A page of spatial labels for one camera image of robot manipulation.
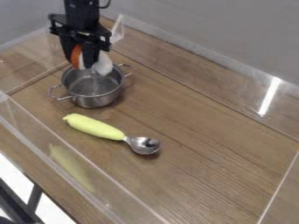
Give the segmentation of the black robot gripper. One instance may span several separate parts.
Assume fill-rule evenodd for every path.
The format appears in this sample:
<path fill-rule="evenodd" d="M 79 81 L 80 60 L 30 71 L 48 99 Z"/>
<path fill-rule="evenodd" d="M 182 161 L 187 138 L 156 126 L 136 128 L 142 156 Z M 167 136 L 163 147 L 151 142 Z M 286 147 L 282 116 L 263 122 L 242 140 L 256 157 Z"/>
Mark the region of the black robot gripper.
<path fill-rule="evenodd" d="M 100 24 L 100 11 L 112 0 L 63 0 L 64 13 L 51 13 L 51 34 L 60 38 L 67 61 L 78 65 L 76 44 L 83 44 L 83 64 L 91 68 L 99 61 L 99 50 L 111 49 L 111 31 Z"/>

